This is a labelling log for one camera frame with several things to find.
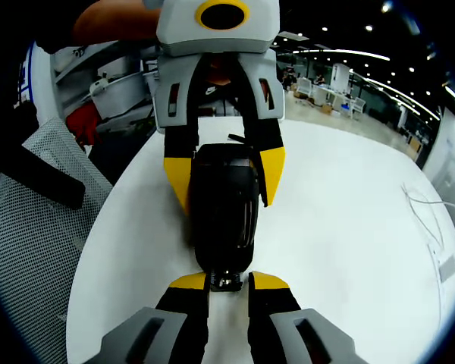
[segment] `red object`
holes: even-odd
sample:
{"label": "red object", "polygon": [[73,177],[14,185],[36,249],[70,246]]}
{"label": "red object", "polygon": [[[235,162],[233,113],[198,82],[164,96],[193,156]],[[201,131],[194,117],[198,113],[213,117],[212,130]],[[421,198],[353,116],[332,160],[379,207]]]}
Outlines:
{"label": "red object", "polygon": [[94,146],[96,141],[101,142],[98,132],[96,132],[96,125],[100,121],[101,117],[94,103],[87,102],[66,118],[66,125],[80,146]]}

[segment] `yellow ring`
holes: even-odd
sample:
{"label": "yellow ring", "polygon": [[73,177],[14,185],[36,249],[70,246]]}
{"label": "yellow ring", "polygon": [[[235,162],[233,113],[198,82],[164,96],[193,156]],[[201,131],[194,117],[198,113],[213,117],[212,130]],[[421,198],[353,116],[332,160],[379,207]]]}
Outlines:
{"label": "yellow ring", "polygon": [[[212,29],[210,27],[207,27],[202,22],[201,16],[202,16],[202,13],[204,11],[206,11],[207,9],[209,9],[210,7],[212,7],[214,5],[233,5],[233,6],[237,7],[237,8],[239,8],[239,9],[241,9],[241,11],[244,13],[243,21],[241,22],[241,24],[235,26],[234,28],[230,28],[230,29]],[[224,30],[236,29],[236,28],[240,27],[241,25],[243,25],[246,22],[246,20],[248,20],[248,18],[249,18],[248,5],[244,4],[243,2],[240,2],[239,0],[208,0],[207,2],[202,3],[197,8],[197,11],[196,11],[196,21],[197,21],[197,23],[199,23],[202,27],[204,27],[206,29],[209,29],[209,30],[224,31]]]}

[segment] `person's hand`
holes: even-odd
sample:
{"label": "person's hand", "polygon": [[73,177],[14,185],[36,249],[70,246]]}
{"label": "person's hand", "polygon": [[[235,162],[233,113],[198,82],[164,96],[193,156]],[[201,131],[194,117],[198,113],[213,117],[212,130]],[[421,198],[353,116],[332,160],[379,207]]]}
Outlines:
{"label": "person's hand", "polygon": [[225,86],[231,83],[228,65],[222,55],[216,55],[209,66],[206,81],[216,86]]}

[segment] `white round table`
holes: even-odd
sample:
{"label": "white round table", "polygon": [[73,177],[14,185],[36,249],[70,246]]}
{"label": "white round table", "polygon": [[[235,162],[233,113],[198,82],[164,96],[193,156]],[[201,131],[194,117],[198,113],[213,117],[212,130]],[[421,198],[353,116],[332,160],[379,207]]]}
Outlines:
{"label": "white round table", "polygon": [[[455,307],[455,274],[438,280],[438,265],[455,257],[455,229],[444,206],[415,206],[432,231],[434,210],[444,249],[436,246],[401,186],[416,197],[439,195],[388,146],[299,121],[284,121],[281,132],[284,173],[273,206],[260,204],[249,271],[286,281],[302,308],[347,332],[369,363],[415,362]],[[243,135],[239,118],[199,120],[201,144],[226,143],[229,133]],[[89,234],[67,311],[70,363],[94,356],[104,334],[142,307],[155,307],[173,280],[200,270],[163,171],[163,142],[155,133],[140,150]],[[210,293],[203,363],[253,362],[244,286]]]}

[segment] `gray mesh fabric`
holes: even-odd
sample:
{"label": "gray mesh fabric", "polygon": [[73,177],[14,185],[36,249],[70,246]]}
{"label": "gray mesh fabric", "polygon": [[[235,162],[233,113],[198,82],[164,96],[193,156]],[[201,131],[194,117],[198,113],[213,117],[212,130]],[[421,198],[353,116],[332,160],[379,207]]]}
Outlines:
{"label": "gray mesh fabric", "polygon": [[111,184],[60,120],[41,126],[24,146],[86,186],[83,207],[72,210],[0,175],[0,300],[38,360],[56,364],[67,362],[74,272]]}

